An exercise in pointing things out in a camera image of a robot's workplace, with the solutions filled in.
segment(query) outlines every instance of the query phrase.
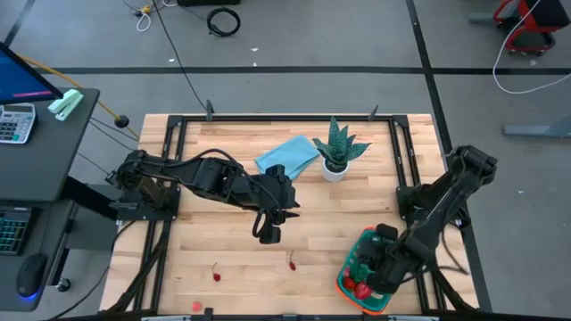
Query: blue cloth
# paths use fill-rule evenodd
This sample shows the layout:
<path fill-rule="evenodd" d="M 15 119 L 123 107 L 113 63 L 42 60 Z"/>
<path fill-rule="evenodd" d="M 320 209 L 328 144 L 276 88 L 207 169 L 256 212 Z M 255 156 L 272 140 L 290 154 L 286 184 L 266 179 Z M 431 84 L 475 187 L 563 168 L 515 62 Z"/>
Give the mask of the blue cloth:
<path fill-rule="evenodd" d="M 318 150 L 305 136 L 296 136 L 261 155 L 255 161 L 261 174 L 266 173 L 266 169 L 274 165 L 284 165 L 285 174 L 294 180 L 318 156 Z"/>

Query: small red object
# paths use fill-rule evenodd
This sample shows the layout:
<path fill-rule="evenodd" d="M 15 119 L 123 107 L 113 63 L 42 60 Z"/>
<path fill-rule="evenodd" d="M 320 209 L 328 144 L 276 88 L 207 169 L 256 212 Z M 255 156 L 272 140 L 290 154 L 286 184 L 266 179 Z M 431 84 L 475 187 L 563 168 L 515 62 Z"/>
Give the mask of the small red object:
<path fill-rule="evenodd" d="M 200 312 L 203 309 L 201 302 L 193 302 L 193 312 Z"/>
<path fill-rule="evenodd" d="M 295 271 L 295 263 L 292 262 L 292 255 L 294 255 L 294 251 L 289 254 L 289 268 Z"/>
<path fill-rule="evenodd" d="M 355 290 L 356 286 L 357 286 L 357 284 L 350 277 L 344 277 L 343 278 L 343 287 L 345 289 L 350 290 L 350 291 Z"/>
<path fill-rule="evenodd" d="M 218 262 L 217 262 L 217 263 L 214 263 L 214 265 L 212 266 L 211 271 L 212 271 L 212 278 L 214 279 L 214 281 L 219 282 L 219 281 L 220 281 L 220 274 L 214 273 L 214 267 L 216 267 L 217 264 L 218 264 Z"/>
<path fill-rule="evenodd" d="M 373 293 L 373 289 L 369 288 L 364 282 L 359 282 L 355 287 L 355 298 L 365 300 Z"/>

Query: computer monitor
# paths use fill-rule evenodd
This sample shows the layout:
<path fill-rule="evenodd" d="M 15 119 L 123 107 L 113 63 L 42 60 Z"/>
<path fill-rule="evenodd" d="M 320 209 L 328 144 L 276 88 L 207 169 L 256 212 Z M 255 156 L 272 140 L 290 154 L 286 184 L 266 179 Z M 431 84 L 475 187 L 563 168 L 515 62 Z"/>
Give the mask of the computer monitor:
<path fill-rule="evenodd" d="M 62 92 L 0 42 L 0 105 L 62 97 Z"/>

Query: calculator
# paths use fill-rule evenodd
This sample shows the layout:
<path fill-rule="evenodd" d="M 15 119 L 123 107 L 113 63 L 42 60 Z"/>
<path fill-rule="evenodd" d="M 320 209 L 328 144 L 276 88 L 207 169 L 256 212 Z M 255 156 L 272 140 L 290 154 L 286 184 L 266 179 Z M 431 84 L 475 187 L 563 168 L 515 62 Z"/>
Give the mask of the calculator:
<path fill-rule="evenodd" d="M 25 144 L 35 121 L 31 103 L 0 105 L 0 144 Z"/>

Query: basket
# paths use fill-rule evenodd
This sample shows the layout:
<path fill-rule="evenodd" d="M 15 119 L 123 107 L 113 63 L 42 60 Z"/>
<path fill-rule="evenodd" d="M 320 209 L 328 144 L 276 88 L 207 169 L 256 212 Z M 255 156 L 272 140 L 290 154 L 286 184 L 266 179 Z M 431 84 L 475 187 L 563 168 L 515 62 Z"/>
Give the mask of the basket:
<path fill-rule="evenodd" d="M 347 267 L 349 267 L 355 263 L 355 261 L 354 261 L 355 255 L 354 254 L 355 254 L 355 251 L 359 248 L 359 244 L 363 240 L 366 240 L 368 238 L 372 238 L 375 235 L 377 235 L 377 234 L 375 233 L 375 228 L 372 226 L 367 227 L 363 230 L 363 232 L 361 233 L 361 235 L 359 237 L 359 240 L 355 243 L 355 245 L 353 245 L 353 247 L 349 251 L 349 255 L 347 255 L 347 258 L 345 259 L 344 264 L 341 266 L 341 270 L 339 271 L 339 274 L 337 275 L 337 281 L 336 281 L 336 285 L 335 285 L 335 287 L 337 288 L 337 291 L 345 299 L 347 299 L 353 306 L 360 309 L 364 313 L 367 313 L 367 314 L 372 315 L 372 316 L 380 315 L 381 313 L 383 313 L 383 310 L 385 309 L 385 307 L 388 304 L 389 300 L 391 299 L 392 295 L 387 294 L 387 293 L 377 293 L 376 297 L 369 296 L 365 300 L 359 300 L 359 299 L 355 298 L 355 296 L 351 293 L 351 291 L 349 291 L 343 287 L 343 271 Z"/>

